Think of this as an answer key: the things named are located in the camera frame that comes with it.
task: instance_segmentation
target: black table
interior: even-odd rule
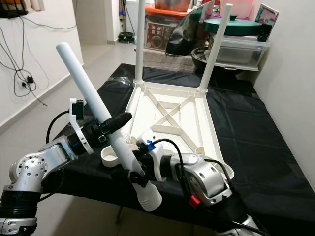
[[[121,77],[134,78],[134,66],[121,64],[98,90],[112,115],[123,112],[132,94],[132,86]],[[156,83],[197,87],[201,75],[144,68],[144,80]],[[225,162],[235,173],[234,188],[247,207],[273,235],[301,235],[315,225],[315,195],[288,146],[257,97],[252,85],[233,76],[213,74],[207,101]],[[86,117],[92,117],[85,107]],[[59,135],[68,135],[69,126]],[[133,188],[110,177],[112,169],[102,165],[101,149],[93,155],[52,173],[44,182],[44,191],[53,191],[64,181],[59,193],[142,210]],[[183,197],[178,183],[155,182],[163,201],[154,215],[213,227],[211,216],[199,214]]]

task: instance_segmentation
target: white pipe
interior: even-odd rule
[[[137,52],[136,52],[136,71],[133,82],[135,84],[142,84],[142,70],[143,70],[143,47],[144,47],[144,24],[146,1],[139,0],[138,13],[138,32],[137,32]]]
[[[219,28],[218,28],[218,31],[216,34],[216,39],[215,39],[213,46],[211,48],[210,55],[209,55],[209,58],[207,60],[207,65],[206,65],[205,71],[203,72],[200,85],[197,88],[199,91],[202,91],[202,92],[208,91],[208,84],[209,84],[209,81],[211,78],[213,67],[215,66],[215,63],[217,60],[217,56],[219,53],[219,49],[220,49],[221,42],[222,42],[222,39],[224,36],[224,32],[225,32],[225,29],[226,29],[226,26],[227,26],[227,23],[228,23],[228,20],[230,17],[232,7],[233,7],[232,4],[226,4],[225,5],[225,11],[224,11],[224,14],[223,14],[221,21],[220,21],[220,25],[219,25]]]
[[[111,118],[109,111],[107,110],[102,99],[99,97],[96,89],[94,88],[69,44],[59,44],[57,46],[57,51],[63,59],[63,62],[65,63],[71,76],[76,82],[77,87],[84,96],[98,122],[103,123],[107,119]],[[135,158],[133,152],[130,150],[121,132],[117,130],[116,132],[108,135],[108,138],[109,143],[120,160],[123,168],[126,170],[138,172],[139,174],[143,175],[144,172],[141,169],[139,162]],[[144,188],[140,187],[138,184],[133,184],[133,187],[137,192],[138,200],[144,210],[152,211],[159,207],[162,202],[162,196],[158,192],[158,189],[155,185],[148,182]]]
[[[120,129],[127,143],[129,143],[130,141],[130,134],[131,134],[132,126],[133,126],[134,119],[136,116],[136,111],[139,104],[140,95],[141,95],[141,87],[136,87],[132,93],[132,97],[130,98],[130,101],[126,108],[126,112],[130,112],[132,114],[132,118],[127,124],[125,124]]]

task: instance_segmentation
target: electrical cable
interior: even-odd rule
[[[54,26],[49,26],[49,25],[45,25],[45,24],[36,23],[36,22],[34,22],[34,21],[32,21],[32,20],[30,20],[30,19],[24,17],[24,16],[20,16],[20,18],[25,19],[25,20],[27,20],[27,21],[30,21],[30,22],[32,22],[32,23],[35,24],[35,25],[43,26],[43,27],[48,27],[48,28],[55,29],[55,30],[69,30],[69,29],[73,29],[73,28],[77,27],[77,24],[75,24],[74,26],[68,27],[68,28],[54,27]]]
[[[189,184],[187,182],[187,179],[186,179],[186,176],[185,176],[185,172],[184,172],[184,162],[183,162],[183,158],[182,158],[182,154],[181,154],[181,151],[179,150],[178,146],[176,145],[176,143],[170,139],[158,139],[158,140],[155,140],[154,142],[152,142],[152,145],[154,144],[157,144],[159,142],[168,142],[168,143],[171,143],[177,153],[178,153],[178,156],[179,156],[179,160],[180,160],[180,169],[181,169],[181,173],[180,173],[180,183],[181,183],[181,186],[182,186],[182,190],[183,190],[183,193],[185,196],[191,196],[191,192],[190,192],[190,188],[189,188]]]
[[[259,230],[259,229],[256,229],[252,226],[248,226],[248,225],[244,225],[242,223],[238,223],[236,221],[232,221],[232,224],[236,227],[236,228],[242,228],[242,229],[245,229],[245,230],[249,230],[249,231],[252,231],[252,232],[255,232],[257,234],[260,234],[260,235],[263,235],[263,236],[270,236],[270,234],[262,231],[262,230]]]
[[[37,63],[38,66],[40,67],[40,69],[44,72],[44,74],[45,74],[45,76],[46,76],[46,78],[47,78],[48,83],[47,83],[47,85],[46,85],[45,88],[40,88],[40,86],[38,85],[38,88],[39,88],[40,90],[45,91],[45,90],[49,87],[50,80],[49,80],[49,78],[48,78],[48,75],[47,75],[46,71],[44,70],[44,68],[43,68],[42,65],[39,63],[39,61],[36,59],[36,57],[34,56],[33,52],[32,52],[31,49],[30,49],[29,41],[28,41],[28,38],[27,38],[27,36],[26,36],[26,31],[25,31],[25,33],[24,33],[24,37],[25,37],[25,41],[26,41],[26,45],[27,45],[27,48],[28,48],[29,53],[31,54],[31,56],[33,57],[33,59],[36,61],[36,63]]]
[[[55,193],[57,193],[58,190],[62,187],[63,182],[64,182],[64,177],[65,177],[64,169],[62,169],[62,172],[63,172],[63,175],[62,175],[62,179],[61,179],[61,182],[60,182],[59,186],[58,186],[54,191],[52,191],[51,193],[49,193],[49,194],[47,194],[46,196],[40,198],[40,199],[38,200],[38,202],[41,202],[41,201],[43,201],[43,200],[45,200],[45,199],[51,197],[52,195],[54,195]]]
[[[46,134],[46,143],[49,143],[49,135],[50,135],[50,130],[53,127],[53,124],[56,122],[56,120],[58,120],[59,117],[63,116],[64,114],[69,113],[69,110],[61,112],[60,114],[58,114],[49,124],[49,127],[47,129],[47,134]]]
[[[217,160],[212,160],[212,159],[205,159],[204,161],[206,161],[206,162],[213,162],[213,163],[216,163],[216,164],[220,165],[220,167],[222,168],[222,170],[223,170],[223,172],[224,172],[224,175],[225,175],[225,177],[226,177],[226,179],[227,179],[228,184],[230,185],[230,187],[232,186],[232,182],[231,182],[231,179],[230,179],[230,177],[229,177],[229,175],[228,175],[228,173],[227,173],[227,170],[226,170],[225,166],[224,166],[221,162],[219,162],[219,161],[217,161]],[[263,226],[263,224],[260,223],[260,222],[258,221],[258,219],[255,219],[255,221],[260,224],[260,226],[264,229],[265,232],[264,232],[264,231],[261,231],[261,230],[258,230],[258,229],[256,229],[256,228],[253,228],[253,227],[250,227],[250,226],[247,226],[247,225],[238,223],[238,222],[234,222],[234,221],[233,221],[232,223],[233,223],[233,224],[237,223],[237,224],[239,225],[237,228],[244,228],[244,229],[253,231],[253,232],[255,232],[255,233],[258,233],[258,234],[260,234],[260,235],[263,235],[263,236],[269,236],[269,233],[266,232],[267,230],[266,230],[266,228]]]
[[[154,142],[152,142],[152,145],[160,143],[160,142],[168,142],[168,143],[171,143],[175,147],[176,151],[178,152],[178,156],[179,156],[179,160],[180,160],[180,164],[181,164],[181,176],[183,177],[185,175],[184,162],[183,162],[181,151],[179,150],[178,146],[176,145],[176,143],[174,141],[172,141],[170,139],[157,139]]]
[[[131,21],[131,19],[130,19],[130,15],[129,15],[129,12],[128,12],[126,0],[123,0],[123,2],[124,2],[125,9],[126,9],[126,12],[127,12],[128,18],[129,18],[129,21],[130,21],[130,25],[131,25],[131,28],[132,28],[132,31],[133,31],[133,35],[136,36],[136,33],[135,33],[135,31],[134,31],[134,28],[133,28],[133,25],[132,25],[132,21]]]
[[[0,46],[2,47],[3,51],[4,51],[5,54],[8,56],[8,58],[10,59],[12,65],[13,65],[13,68],[11,68],[11,67],[9,67],[9,66],[7,66],[7,65],[4,65],[2,62],[0,62],[0,64],[1,64],[3,67],[7,68],[7,69],[10,69],[10,70],[14,70],[14,71],[15,71],[14,76],[13,76],[13,78],[14,78],[14,83],[13,83],[13,84],[14,84],[14,95],[15,95],[15,96],[17,96],[17,97],[24,97],[24,96],[27,96],[28,94],[32,93],[32,95],[36,98],[36,100],[38,100],[38,101],[39,101],[40,103],[42,103],[44,106],[47,106],[47,107],[48,107],[47,104],[45,104],[44,102],[42,102],[42,101],[33,93],[33,91],[35,91],[35,90],[37,89],[36,82],[35,82],[35,80],[34,80],[32,74],[31,74],[29,71],[27,71],[27,70],[24,69],[25,24],[24,24],[24,21],[22,20],[22,18],[21,18],[21,17],[19,17],[19,18],[20,18],[20,20],[21,20],[22,29],[23,29],[23,33],[22,33],[22,66],[20,67],[20,66],[18,65],[18,63],[16,62],[16,60],[14,59],[14,57],[13,57],[13,55],[12,55],[12,52],[11,52],[11,50],[10,50],[10,48],[9,48],[9,45],[8,45],[6,39],[5,39],[3,30],[2,30],[1,27],[0,27],[0,32],[1,32],[1,34],[2,34],[2,37],[3,37],[4,43],[5,43],[6,47],[7,47],[7,50],[5,49],[5,47],[4,47],[1,43],[0,43]],[[26,73],[29,74],[30,77],[32,77],[32,80],[33,80],[33,83],[34,83],[34,89],[31,88],[31,83],[29,83],[29,82],[27,81],[27,79],[25,78],[25,76],[23,75],[22,72],[26,72]],[[23,94],[23,95],[18,95],[18,94],[16,93],[16,80],[17,80],[17,77],[18,77],[18,79],[20,79],[20,80],[22,81],[22,86],[28,91],[27,93],[25,93],[25,94]]]
[[[74,17],[76,17],[76,16],[77,16],[78,1],[79,1],[79,0],[77,0],[77,2],[75,3]]]
[[[213,162],[213,163],[218,164],[222,168],[228,184],[231,184],[230,176],[228,176],[227,170],[226,170],[225,166],[221,162],[219,162],[217,160],[212,160],[212,159],[204,159],[204,161],[206,161],[206,162]]]

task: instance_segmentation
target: white wall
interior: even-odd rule
[[[107,22],[107,40],[110,42],[116,42],[118,40],[119,33],[122,32],[122,23],[119,20],[118,0],[106,0],[105,15]]]
[[[26,15],[37,23],[47,24],[56,27],[71,27],[75,25],[73,5],[71,0],[43,0],[45,11],[35,12]],[[21,65],[22,49],[22,24],[19,18],[0,19],[0,26],[3,29],[7,43],[12,51],[17,63]],[[38,89],[34,91],[36,96],[41,96],[51,89],[68,74],[59,54],[56,51],[56,45],[65,41],[68,42],[74,50],[76,56],[82,61],[81,48],[77,29],[54,30],[46,27],[39,27],[25,20],[25,35],[30,46],[30,51],[39,61],[46,71],[49,81],[44,72],[39,68],[37,62],[28,50],[27,43],[24,48],[25,69],[28,70],[38,84]],[[10,65],[8,57],[0,49],[0,60],[2,63]],[[14,72],[0,66],[0,126],[15,116],[19,111],[35,101],[32,94],[26,97],[18,98],[13,92]],[[25,92],[25,88],[19,83],[17,93]]]
[[[280,13],[254,88],[315,190],[315,2],[261,2]]]
[[[106,0],[72,0],[81,44],[106,44]]]
[[[146,0],[146,4],[153,4],[154,0]],[[139,8],[139,0],[126,0],[127,9],[130,14],[130,19],[132,22],[133,29],[138,34],[138,8]],[[130,20],[127,16],[126,12],[126,19],[127,19],[127,32],[132,32],[132,27]]]

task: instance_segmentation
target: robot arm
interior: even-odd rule
[[[71,104],[80,105],[80,101],[73,100]],[[70,117],[72,116],[76,115],[70,109]],[[25,155],[14,162],[9,171],[11,183],[4,186],[1,197],[0,236],[31,235],[37,227],[36,212],[42,193],[42,181],[51,172],[76,160],[80,154],[106,144],[106,136],[120,129],[130,119],[130,113],[122,113],[103,124],[92,120],[84,127],[75,129],[76,132],[68,137],[59,137],[39,152]]]
[[[181,183],[184,195],[190,197],[189,204],[194,209],[210,212],[216,219],[218,236],[258,236],[268,235],[258,230],[246,206],[239,195],[232,191],[230,179],[222,163],[216,160],[204,160],[197,154],[163,155],[161,142],[176,144],[168,139],[155,140],[151,130],[145,131],[138,138],[142,154],[138,155],[147,170],[143,178],[128,175],[129,181],[145,183],[145,178],[167,181],[168,178]],[[223,173],[214,165],[217,164]]]

